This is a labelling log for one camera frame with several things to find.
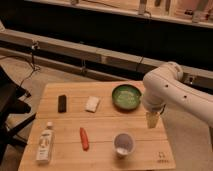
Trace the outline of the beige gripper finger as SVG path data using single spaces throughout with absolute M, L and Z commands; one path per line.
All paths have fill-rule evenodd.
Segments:
M 148 128 L 155 128 L 158 120 L 159 120 L 160 114 L 158 112 L 147 112 L 146 113 L 146 120 L 147 120 L 147 127 Z

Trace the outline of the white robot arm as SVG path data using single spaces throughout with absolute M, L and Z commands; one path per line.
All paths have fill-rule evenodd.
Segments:
M 181 82 L 183 70 L 176 62 L 166 62 L 143 77 L 144 108 L 158 112 L 172 102 L 213 128 L 213 95 L 186 86 Z

